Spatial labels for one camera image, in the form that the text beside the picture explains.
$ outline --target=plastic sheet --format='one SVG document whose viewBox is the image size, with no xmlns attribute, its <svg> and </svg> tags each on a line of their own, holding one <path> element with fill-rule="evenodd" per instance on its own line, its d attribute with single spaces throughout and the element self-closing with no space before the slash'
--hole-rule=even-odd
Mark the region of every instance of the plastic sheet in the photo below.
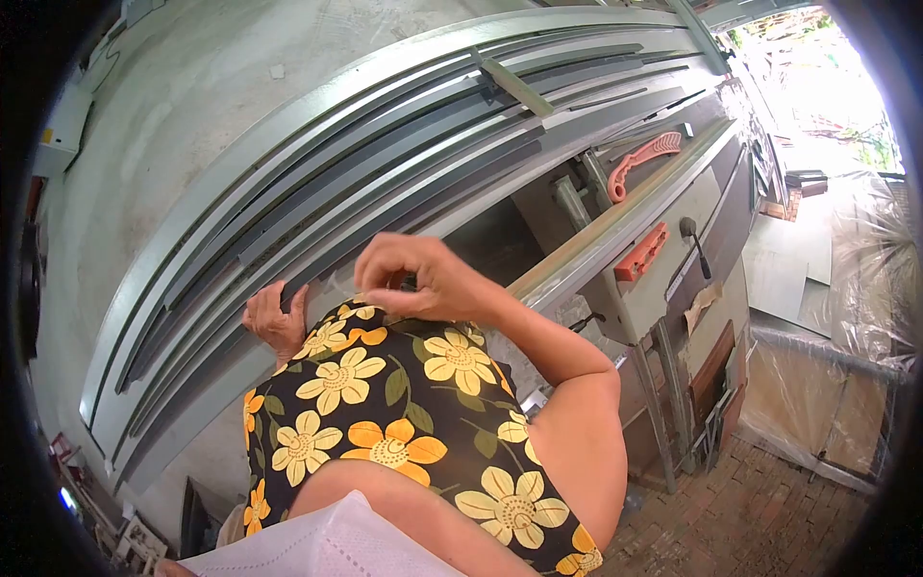
<svg viewBox="0 0 923 577">
<path fill-rule="evenodd" d="M 773 452 L 863 488 L 888 462 L 911 383 L 921 275 L 905 186 L 860 171 L 831 178 L 827 195 L 830 286 L 808 280 L 801 327 L 752 314 L 740 419 Z"/>
</svg>

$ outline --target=white mask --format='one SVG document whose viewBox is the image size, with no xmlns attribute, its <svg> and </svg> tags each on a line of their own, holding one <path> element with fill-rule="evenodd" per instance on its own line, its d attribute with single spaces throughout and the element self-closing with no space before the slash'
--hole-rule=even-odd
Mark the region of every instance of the white mask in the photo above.
<svg viewBox="0 0 923 577">
<path fill-rule="evenodd" d="M 199 577 L 462 575 L 372 511 L 357 490 L 324 509 L 179 563 Z"/>
</svg>

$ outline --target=yellow flower print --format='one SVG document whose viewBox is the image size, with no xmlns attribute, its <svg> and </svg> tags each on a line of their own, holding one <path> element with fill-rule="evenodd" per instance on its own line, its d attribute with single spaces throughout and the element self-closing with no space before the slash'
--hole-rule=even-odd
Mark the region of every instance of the yellow flower print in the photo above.
<svg viewBox="0 0 923 577">
<path fill-rule="evenodd" d="M 340 406 L 340 398 L 349 404 L 359 404 L 368 396 L 368 379 L 381 372 L 385 360 L 378 356 L 366 359 L 366 349 L 357 346 L 343 353 L 340 363 L 323 363 L 318 367 L 319 379 L 309 380 L 298 387 L 299 399 L 318 397 L 318 412 L 329 415 Z"/>
<path fill-rule="evenodd" d="M 340 317 L 340 320 L 346 320 L 349 317 L 356 316 L 362 320 L 369 320 L 375 316 L 375 309 L 380 308 L 375 305 L 368 305 L 365 307 L 358 308 L 349 308 L 346 305 L 342 305 L 339 310 L 337 310 L 337 316 Z"/>
<path fill-rule="evenodd" d="M 455 496 L 455 506 L 472 519 L 488 519 L 481 526 L 503 545 L 515 535 L 523 547 L 537 549 L 545 542 L 539 525 L 559 527 L 570 515 L 561 499 L 541 499 L 545 481 L 538 471 L 523 473 L 514 489 L 509 473 L 489 466 L 481 475 L 481 486 L 487 495 L 463 491 Z"/>
<path fill-rule="evenodd" d="M 503 371 L 500 370 L 500 367 L 497 366 L 497 362 L 494 359 L 490 359 L 490 364 L 494 366 L 497 374 L 500 375 L 500 388 L 506 391 L 510 397 L 515 399 L 516 395 L 513 394 L 513 390 L 509 387 L 507 378 L 503 375 Z"/>
<path fill-rule="evenodd" d="M 244 395 L 244 443 L 246 449 L 250 451 L 250 433 L 257 427 L 257 420 L 253 418 L 253 413 L 263 406 L 263 395 L 257 395 L 257 390 Z"/>
<path fill-rule="evenodd" d="M 437 355 L 423 365 L 423 372 L 433 380 L 449 380 L 470 395 L 481 391 L 481 379 L 496 385 L 494 374 L 487 368 L 490 357 L 484 351 L 468 346 L 468 340 L 455 329 L 446 329 L 446 338 L 432 337 L 423 343 L 427 351 Z"/>
<path fill-rule="evenodd" d="M 272 511 L 269 503 L 264 498 L 266 491 L 266 479 L 259 479 L 257 488 L 250 491 L 250 505 L 244 509 L 244 525 L 246 525 L 246 534 L 250 536 L 263 529 L 262 521 Z"/>
<path fill-rule="evenodd" d="M 407 419 L 398 419 L 385 428 L 371 421 L 361 421 L 349 427 L 349 440 L 362 449 L 353 449 L 341 459 L 367 459 L 409 476 L 429 487 L 429 473 L 415 463 L 432 464 L 446 455 L 446 446 L 435 437 L 414 436 L 414 426 Z"/>
<path fill-rule="evenodd" d="M 538 457 L 535 456 L 532 440 L 529 439 L 529 429 L 525 425 L 525 415 L 520 415 L 516 411 L 510 411 L 509 418 L 512 420 L 506 423 L 500 423 L 500 426 L 497 427 L 497 438 L 506 440 L 510 443 L 521 443 L 525 441 L 525 456 L 529 457 L 529 460 L 533 463 L 541 464 L 538 462 Z"/>
<path fill-rule="evenodd" d="M 342 431 L 327 427 L 318 432 L 320 417 L 315 411 L 304 411 L 294 420 L 294 428 L 280 427 L 276 440 L 282 445 L 272 453 L 272 470 L 285 469 L 289 485 L 296 487 L 305 480 L 305 469 L 314 473 L 330 456 L 324 452 L 336 447 Z"/>
<path fill-rule="evenodd" d="M 584 575 L 603 564 L 603 555 L 599 552 L 590 533 L 583 528 L 582 524 L 577 525 L 577 530 L 574 531 L 574 536 L 570 542 L 580 553 L 571 553 L 558 561 L 555 567 L 558 573 L 584 577 Z"/>
<path fill-rule="evenodd" d="M 324 323 L 316 331 L 311 331 L 311 334 L 307 335 L 307 339 L 305 339 L 305 346 L 293 357 L 293 360 L 297 361 L 306 356 L 323 353 L 329 348 L 344 343 L 346 341 L 346 335 L 340 331 L 342 331 L 345 326 L 345 320 L 338 320 L 336 322 Z"/>
</svg>

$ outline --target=woman's left hand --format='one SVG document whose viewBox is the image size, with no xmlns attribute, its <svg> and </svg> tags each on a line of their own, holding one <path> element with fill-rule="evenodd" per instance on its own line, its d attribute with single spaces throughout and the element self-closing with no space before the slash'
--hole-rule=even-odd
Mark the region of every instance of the woman's left hand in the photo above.
<svg viewBox="0 0 923 577">
<path fill-rule="evenodd" d="M 276 352 L 276 368 L 292 360 L 305 343 L 307 285 L 292 297 L 292 312 L 282 312 L 282 288 L 277 281 L 246 301 L 244 326 Z"/>
</svg>

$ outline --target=lever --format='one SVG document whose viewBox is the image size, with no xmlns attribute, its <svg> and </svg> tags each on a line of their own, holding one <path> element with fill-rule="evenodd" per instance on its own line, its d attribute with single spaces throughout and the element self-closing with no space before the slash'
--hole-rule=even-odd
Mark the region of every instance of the lever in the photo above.
<svg viewBox="0 0 923 577">
<path fill-rule="evenodd" d="M 708 259 L 705 257 L 705 252 L 701 249 L 701 245 L 699 244 L 699 236 L 695 234 L 695 221 L 688 216 L 679 219 L 679 235 L 683 238 L 691 236 L 692 240 L 695 241 L 695 247 L 699 251 L 701 275 L 705 277 L 706 281 L 710 281 L 712 279 L 712 268 L 708 266 Z"/>
<path fill-rule="evenodd" d="M 590 321 L 593 320 L 593 319 L 599 319 L 599 320 L 605 322 L 605 317 L 604 317 L 603 315 L 600 315 L 599 313 L 593 313 L 592 315 L 590 315 L 590 316 L 587 317 L 586 319 L 580 319 L 580 320 L 578 320 L 577 322 L 575 322 L 574 324 L 570 325 L 570 326 L 568 327 L 568 329 L 570 329 L 571 331 L 574 331 L 574 332 L 580 332 L 580 331 L 582 331 L 583 329 L 586 329 L 586 326 L 587 326 L 588 324 L 590 324 Z"/>
</svg>

